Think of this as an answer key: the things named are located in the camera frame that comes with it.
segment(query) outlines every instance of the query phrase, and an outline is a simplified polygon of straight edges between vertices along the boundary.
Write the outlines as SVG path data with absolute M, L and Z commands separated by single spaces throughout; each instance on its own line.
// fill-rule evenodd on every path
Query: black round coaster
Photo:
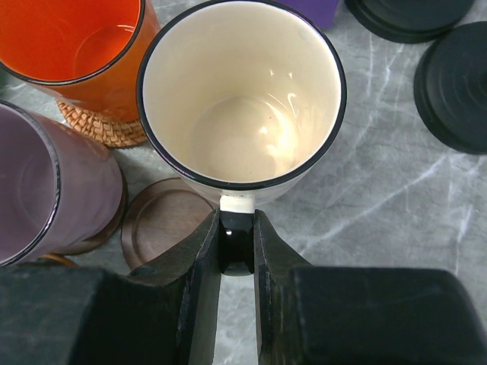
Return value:
M 421 43 L 449 31 L 475 0 L 345 0 L 369 31 L 399 43 Z
M 458 27 L 423 55 L 415 74 L 419 115 L 436 138 L 487 153 L 487 21 Z

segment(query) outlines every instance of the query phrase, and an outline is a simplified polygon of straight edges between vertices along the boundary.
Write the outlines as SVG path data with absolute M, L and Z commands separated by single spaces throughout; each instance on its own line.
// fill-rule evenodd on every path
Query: mug rim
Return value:
M 59 203 L 60 203 L 60 196 L 61 196 L 61 173 L 59 169 L 59 157 L 56 152 L 56 148 L 50 137 L 47 135 L 46 131 L 42 128 L 40 123 L 32 117 L 29 112 L 16 106 L 8 101 L 0 100 L 0 105 L 4 106 L 7 110 L 12 113 L 17 113 L 20 115 L 26 123 L 37 133 L 41 141 L 44 143 L 44 146 L 47 149 L 47 152 L 51 158 L 51 164 L 53 165 L 53 172 L 56 175 L 56 193 L 54 195 L 54 205 L 51 208 L 51 212 L 49 213 L 48 218 L 46 219 L 46 223 L 43 227 L 39 230 L 37 235 L 18 253 L 13 255 L 12 257 L 1 261 L 0 267 L 11 265 L 26 255 L 28 255 L 32 250 L 39 244 L 39 242 L 45 237 L 49 228 L 53 225 L 54 217 L 56 216 L 57 211 L 59 210 Z
M 176 24 L 181 22 L 186 17 L 190 16 L 191 14 L 202 10 L 203 8 L 207 8 L 212 5 L 222 4 L 225 2 L 255 2 L 261 3 L 265 5 L 271 5 L 275 8 L 280 8 L 284 11 L 287 11 L 290 14 L 293 14 L 295 17 L 300 18 L 306 24 L 308 24 L 312 29 L 314 29 L 318 35 L 324 40 L 326 45 L 328 46 L 330 52 L 332 53 L 333 59 L 335 61 L 335 65 L 339 74 L 340 79 L 340 89 L 341 89 L 341 98 L 338 113 L 336 116 L 335 123 L 333 124 L 333 128 L 329 133 L 328 137 L 322 143 L 321 147 L 311 155 L 306 161 L 304 161 L 301 165 L 294 168 L 287 173 L 273 177 L 271 179 L 266 179 L 262 181 L 256 182 L 226 182 L 224 180 L 213 179 L 208 176 L 204 176 L 202 174 L 197 173 L 196 171 L 191 170 L 190 168 L 184 166 L 178 159 L 174 158 L 169 151 L 159 142 L 157 137 L 152 131 L 151 126 L 148 122 L 148 117 L 145 113 L 144 108 L 144 97 L 143 97 L 143 87 L 144 87 L 144 78 L 145 78 L 145 71 L 148 65 L 149 60 L 151 59 L 152 53 L 154 52 L 155 48 L 162 40 L 162 38 L 171 30 Z M 257 190 L 257 189 L 264 189 L 269 188 L 271 186 L 277 186 L 286 181 L 292 180 L 297 176 L 308 171 L 318 160 L 329 150 L 332 143 L 335 141 L 336 136 L 342 126 L 343 117 L 345 115 L 345 108 L 346 108 L 346 101 L 347 101 L 347 86 L 346 86 L 346 79 L 345 79 L 345 71 L 343 69 L 342 62 L 338 56 L 338 53 L 333 47 L 333 44 L 330 42 L 328 37 L 323 33 L 323 31 L 317 27 L 312 21 L 310 21 L 307 17 L 305 17 L 300 12 L 294 10 L 293 8 L 288 7 L 287 5 L 280 4 L 278 2 L 274 2 L 273 0 L 209 0 L 207 2 L 203 2 L 199 5 L 195 5 L 183 13 L 177 15 L 173 20 L 167 23 L 155 36 L 155 38 L 151 41 L 151 44 L 147 48 L 144 57 L 142 58 L 142 63 L 138 70 L 137 76 L 137 107 L 138 107 L 138 114 L 140 116 L 142 128 L 144 129 L 145 134 L 149 142 L 151 143 L 152 147 L 157 151 L 157 153 L 166 161 L 173 169 L 175 169 L 178 173 L 185 176 L 196 183 L 200 183 L 206 186 L 211 186 L 216 189 L 222 190 L 234 190 L 234 191 L 250 191 L 250 190 Z
M 70 78 L 68 80 L 60 80 L 60 81 L 48 81 L 48 80 L 41 80 L 39 78 L 32 78 L 30 76 L 23 75 L 11 68 L 9 68 L 2 60 L 0 59 L 0 68 L 3 68 L 7 73 L 10 75 L 28 82 L 30 84 L 34 85 L 40 85 L 40 86 L 46 86 L 46 87 L 52 87 L 52 86 L 67 86 L 67 85 L 73 85 L 73 84 L 79 84 L 82 81 L 90 80 L 91 78 L 94 78 L 95 76 L 98 76 L 99 74 L 105 72 L 109 68 L 111 68 L 113 65 L 115 65 L 124 55 L 127 54 L 130 48 L 132 48 L 132 45 L 134 44 L 135 40 L 138 37 L 138 34 L 140 33 L 140 30 L 142 28 L 142 23 L 144 22 L 144 17 L 145 17 L 145 5 L 146 5 L 147 0 L 139 0 L 140 2 L 140 9 L 138 13 L 138 18 L 137 18 L 137 24 L 135 25 L 134 33 L 130 37 L 128 43 L 125 45 L 125 47 L 122 48 L 122 50 L 113 58 L 111 59 L 107 64 L 103 65 L 101 68 L 98 70 L 95 70 L 93 72 L 90 72 L 89 74 L 86 74 L 84 76 L 81 76 L 79 78 Z

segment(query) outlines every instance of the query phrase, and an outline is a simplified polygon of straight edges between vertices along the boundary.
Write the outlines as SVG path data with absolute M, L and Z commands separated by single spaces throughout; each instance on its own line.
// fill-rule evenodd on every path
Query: purple box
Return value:
M 289 8 L 299 11 L 320 28 L 333 24 L 339 0 L 277 0 Z

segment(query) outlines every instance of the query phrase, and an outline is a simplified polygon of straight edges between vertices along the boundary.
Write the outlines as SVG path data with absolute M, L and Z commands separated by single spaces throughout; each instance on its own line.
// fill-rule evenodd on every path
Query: table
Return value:
M 199 0 L 153 0 L 166 24 Z M 477 0 L 463 23 L 487 20 Z M 296 187 L 263 206 L 281 237 L 315 265 L 443 268 L 466 285 L 487 325 L 487 163 L 433 137 L 416 111 L 412 79 L 430 43 L 391 43 L 340 2 L 326 31 L 349 87 L 343 127 Z M 62 121 L 54 99 L 10 79 L 4 98 Z M 175 173 L 149 144 L 113 153 L 132 199 Z M 117 232 L 79 265 L 129 272 Z M 224 278 L 215 364 L 256 363 L 253 279 Z

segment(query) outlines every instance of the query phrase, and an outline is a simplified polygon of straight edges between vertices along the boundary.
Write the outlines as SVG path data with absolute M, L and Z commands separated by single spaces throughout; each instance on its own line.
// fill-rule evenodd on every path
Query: purple object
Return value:
M 278 0 L 283 5 L 302 13 L 320 28 L 333 24 L 339 0 Z
M 0 266 L 100 232 L 119 207 L 122 186 L 102 144 L 0 101 Z

